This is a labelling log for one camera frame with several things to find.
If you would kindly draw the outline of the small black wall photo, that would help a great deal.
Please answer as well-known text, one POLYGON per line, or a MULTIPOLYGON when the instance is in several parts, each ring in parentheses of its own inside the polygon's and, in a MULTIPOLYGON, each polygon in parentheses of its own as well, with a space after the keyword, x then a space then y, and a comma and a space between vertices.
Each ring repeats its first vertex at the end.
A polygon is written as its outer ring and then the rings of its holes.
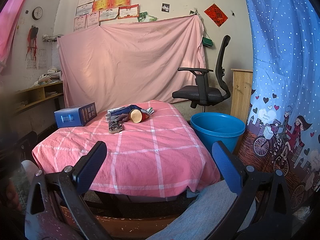
POLYGON ((170 4, 162 3, 161 11, 162 12, 169 12, 170 11, 170 4))

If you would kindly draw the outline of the round wall clock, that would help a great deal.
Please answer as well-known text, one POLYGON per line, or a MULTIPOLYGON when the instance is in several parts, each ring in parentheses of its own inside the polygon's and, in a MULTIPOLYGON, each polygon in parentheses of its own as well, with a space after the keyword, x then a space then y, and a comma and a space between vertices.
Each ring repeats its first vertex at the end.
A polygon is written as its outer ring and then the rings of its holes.
POLYGON ((32 11, 31 16, 32 16, 33 20, 35 20, 35 21, 41 19, 41 17, 43 16, 43 9, 41 7, 36 7, 32 11))

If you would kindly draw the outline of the pink cup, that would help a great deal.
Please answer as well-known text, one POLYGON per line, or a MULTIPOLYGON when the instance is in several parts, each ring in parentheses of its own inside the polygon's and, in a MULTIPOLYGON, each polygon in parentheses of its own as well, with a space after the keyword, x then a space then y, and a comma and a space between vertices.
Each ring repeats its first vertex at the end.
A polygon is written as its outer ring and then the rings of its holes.
POLYGON ((138 109, 133 109, 129 113, 129 119, 134 122, 135 124, 138 124, 140 122, 143 122, 149 118, 149 115, 146 113, 141 112, 138 109))

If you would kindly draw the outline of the black office chair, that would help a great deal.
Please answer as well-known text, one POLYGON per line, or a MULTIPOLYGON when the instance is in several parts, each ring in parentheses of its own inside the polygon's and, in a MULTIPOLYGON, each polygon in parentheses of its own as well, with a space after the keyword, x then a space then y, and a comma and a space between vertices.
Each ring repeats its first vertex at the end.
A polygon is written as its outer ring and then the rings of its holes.
POLYGON ((222 67, 225 49, 229 45, 230 40, 231 37, 229 35, 226 35, 223 38, 215 67, 217 82, 225 94, 222 95, 218 88, 209 86, 208 73, 213 72, 212 69, 180 67, 178 68, 179 72, 188 71, 195 76, 196 85, 184 86, 183 88, 174 91, 172 93, 174 99, 189 100, 191 102, 191 108, 195 109, 197 105, 199 105, 203 107, 203 112, 205 112, 206 107, 215 106, 231 97, 229 88, 225 81, 223 81, 225 70, 222 67))

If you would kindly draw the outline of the blue plastic bucket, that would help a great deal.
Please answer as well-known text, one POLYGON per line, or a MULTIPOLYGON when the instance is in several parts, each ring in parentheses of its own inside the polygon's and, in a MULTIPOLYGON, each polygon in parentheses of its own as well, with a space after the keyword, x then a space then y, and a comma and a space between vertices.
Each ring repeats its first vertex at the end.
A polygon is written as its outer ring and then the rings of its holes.
POLYGON ((245 131, 245 123, 240 119, 216 112, 194 114, 191 116, 190 124, 210 154, 216 141, 222 141, 229 152, 233 153, 245 131))

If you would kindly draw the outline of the red diamond wall paper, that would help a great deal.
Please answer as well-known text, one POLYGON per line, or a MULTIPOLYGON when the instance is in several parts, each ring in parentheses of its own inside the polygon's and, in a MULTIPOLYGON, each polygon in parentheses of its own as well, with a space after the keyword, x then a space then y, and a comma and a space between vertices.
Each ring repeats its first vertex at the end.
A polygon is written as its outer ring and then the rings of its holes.
POLYGON ((221 27, 227 20, 227 15, 216 5, 212 4, 204 13, 218 26, 221 27))

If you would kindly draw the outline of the blue foil wrapper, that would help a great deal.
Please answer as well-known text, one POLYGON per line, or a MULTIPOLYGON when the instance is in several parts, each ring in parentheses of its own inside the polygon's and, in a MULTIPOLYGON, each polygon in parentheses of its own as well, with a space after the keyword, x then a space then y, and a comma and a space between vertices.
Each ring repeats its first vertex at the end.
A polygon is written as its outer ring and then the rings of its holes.
POLYGON ((118 116, 121 114, 129 114, 132 110, 137 109, 137 110, 141 110, 140 107, 138 107, 137 105, 129 105, 126 107, 120 107, 118 109, 115 109, 113 111, 110 111, 109 114, 110 116, 118 116))

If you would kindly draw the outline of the pink checked tablecloth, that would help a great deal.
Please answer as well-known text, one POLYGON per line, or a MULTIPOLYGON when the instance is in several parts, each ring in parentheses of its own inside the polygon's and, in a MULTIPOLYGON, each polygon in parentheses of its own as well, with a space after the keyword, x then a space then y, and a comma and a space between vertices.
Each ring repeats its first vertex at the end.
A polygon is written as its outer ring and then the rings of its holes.
POLYGON ((210 153, 173 105, 152 100, 151 116, 111 134, 105 113, 84 127, 60 128, 33 149, 33 158, 46 173, 75 165, 98 141, 107 156, 96 175, 94 191, 138 197, 169 198, 185 190, 200 191, 220 180, 210 153))

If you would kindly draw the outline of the wooden shelf desk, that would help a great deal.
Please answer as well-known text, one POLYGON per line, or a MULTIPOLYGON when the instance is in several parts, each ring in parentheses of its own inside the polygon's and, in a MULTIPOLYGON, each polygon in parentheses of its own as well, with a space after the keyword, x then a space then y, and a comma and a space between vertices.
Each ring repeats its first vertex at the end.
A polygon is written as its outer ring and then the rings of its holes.
POLYGON ((14 94, 15 114, 23 113, 49 100, 53 100, 56 109, 60 109, 59 98, 63 96, 63 82, 53 82, 20 90, 14 94))

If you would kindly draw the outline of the blue patterned curtain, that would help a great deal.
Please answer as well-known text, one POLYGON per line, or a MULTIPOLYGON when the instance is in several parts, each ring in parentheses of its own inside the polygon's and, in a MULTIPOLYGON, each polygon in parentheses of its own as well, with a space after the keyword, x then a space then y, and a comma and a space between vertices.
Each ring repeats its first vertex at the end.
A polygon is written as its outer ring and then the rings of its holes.
POLYGON ((319 190, 319 13, 310 0, 246 0, 252 95, 238 155, 281 171, 292 211, 319 190))

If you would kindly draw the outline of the wooden cabinet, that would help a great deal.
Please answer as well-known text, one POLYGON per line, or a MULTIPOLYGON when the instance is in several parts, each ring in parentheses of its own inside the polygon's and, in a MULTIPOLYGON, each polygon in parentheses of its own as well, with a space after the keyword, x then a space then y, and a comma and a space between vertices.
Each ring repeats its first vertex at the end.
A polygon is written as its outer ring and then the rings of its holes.
POLYGON ((253 70, 232 69, 232 71, 231 115, 246 123, 252 91, 253 70))

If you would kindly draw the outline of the green snack wrapper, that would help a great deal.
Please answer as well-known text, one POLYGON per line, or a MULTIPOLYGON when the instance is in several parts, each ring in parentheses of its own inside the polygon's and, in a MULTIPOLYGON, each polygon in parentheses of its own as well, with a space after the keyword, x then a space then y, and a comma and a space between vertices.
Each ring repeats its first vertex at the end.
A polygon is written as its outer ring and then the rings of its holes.
POLYGON ((154 110, 152 107, 149 107, 148 109, 140 109, 140 111, 146 115, 151 115, 152 113, 154 113, 154 110))

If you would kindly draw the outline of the pink curtain at left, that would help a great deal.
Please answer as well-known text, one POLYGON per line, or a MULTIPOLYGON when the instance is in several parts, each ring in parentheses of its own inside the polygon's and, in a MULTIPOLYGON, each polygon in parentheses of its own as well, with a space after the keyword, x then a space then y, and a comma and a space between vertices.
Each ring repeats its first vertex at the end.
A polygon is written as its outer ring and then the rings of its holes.
POLYGON ((1 9, 1 69, 6 67, 15 28, 25 0, 6 0, 1 9))

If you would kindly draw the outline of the blue cardboard box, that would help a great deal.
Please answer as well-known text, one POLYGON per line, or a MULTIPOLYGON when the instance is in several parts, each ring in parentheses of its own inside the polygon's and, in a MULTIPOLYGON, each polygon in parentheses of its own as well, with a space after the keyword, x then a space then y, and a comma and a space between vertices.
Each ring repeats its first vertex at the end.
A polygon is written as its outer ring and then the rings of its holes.
POLYGON ((54 112, 58 128, 83 127, 97 116, 95 103, 64 108, 54 112))

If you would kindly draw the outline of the pink hanging sheet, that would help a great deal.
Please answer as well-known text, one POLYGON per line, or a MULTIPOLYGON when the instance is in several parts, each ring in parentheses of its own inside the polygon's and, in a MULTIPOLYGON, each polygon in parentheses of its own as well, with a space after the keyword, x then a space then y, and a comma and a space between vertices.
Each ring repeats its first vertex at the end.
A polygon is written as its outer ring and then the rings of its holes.
POLYGON ((65 35, 57 47, 68 107, 98 111, 159 100, 194 85, 190 68, 206 66, 197 15, 155 22, 104 24, 65 35))

